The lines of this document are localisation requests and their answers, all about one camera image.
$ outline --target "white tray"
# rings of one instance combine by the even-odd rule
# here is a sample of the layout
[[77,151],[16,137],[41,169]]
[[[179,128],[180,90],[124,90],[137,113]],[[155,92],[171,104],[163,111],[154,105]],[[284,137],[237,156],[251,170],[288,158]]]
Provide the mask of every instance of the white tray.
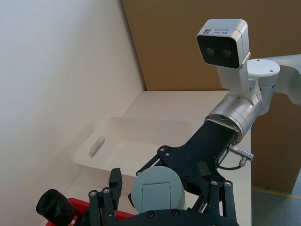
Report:
[[122,192],[129,194],[135,173],[160,146],[181,146],[192,135],[193,126],[186,121],[115,117],[109,119],[103,135],[87,140],[75,154],[74,161],[92,166],[93,169],[85,169],[99,186],[108,183],[112,168],[121,168]]

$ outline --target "white wall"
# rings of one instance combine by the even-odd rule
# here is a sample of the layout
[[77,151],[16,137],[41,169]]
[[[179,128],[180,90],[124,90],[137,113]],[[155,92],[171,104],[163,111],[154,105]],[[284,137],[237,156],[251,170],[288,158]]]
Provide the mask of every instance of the white wall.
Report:
[[0,225],[39,225],[72,153],[143,89],[119,0],[0,0]]

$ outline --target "gray floor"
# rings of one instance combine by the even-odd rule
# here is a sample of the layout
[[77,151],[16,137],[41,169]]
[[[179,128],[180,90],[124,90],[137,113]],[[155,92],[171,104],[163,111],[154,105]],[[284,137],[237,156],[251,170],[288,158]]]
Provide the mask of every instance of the gray floor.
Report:
[[301,173],[291,196],[252,190],[252,226],[301,226]]

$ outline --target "camera lens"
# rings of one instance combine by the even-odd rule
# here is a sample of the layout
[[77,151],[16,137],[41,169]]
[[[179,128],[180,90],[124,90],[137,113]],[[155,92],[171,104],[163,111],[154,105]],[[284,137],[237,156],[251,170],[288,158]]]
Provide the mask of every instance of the camera lens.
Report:
[[225,56],[225,57],[231,57],[231,51],[230,50],[228,50],[228,49],[224,49],[223,51],[222,51],[222,53],[223,53],[223,55]]
[[207,48],[206,48],[206,53],[209,54],[209,55],[213,55],[213,54],[214,54],[213,48],[207,47]]

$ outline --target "label on camera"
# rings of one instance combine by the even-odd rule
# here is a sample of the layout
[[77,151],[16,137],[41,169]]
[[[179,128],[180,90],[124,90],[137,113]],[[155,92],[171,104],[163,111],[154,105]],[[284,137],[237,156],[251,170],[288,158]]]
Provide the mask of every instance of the label on camera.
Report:
[[205,28],[203,34],[218,35],[218,36],[229,36],[234,33],[235,29],[226,28]]

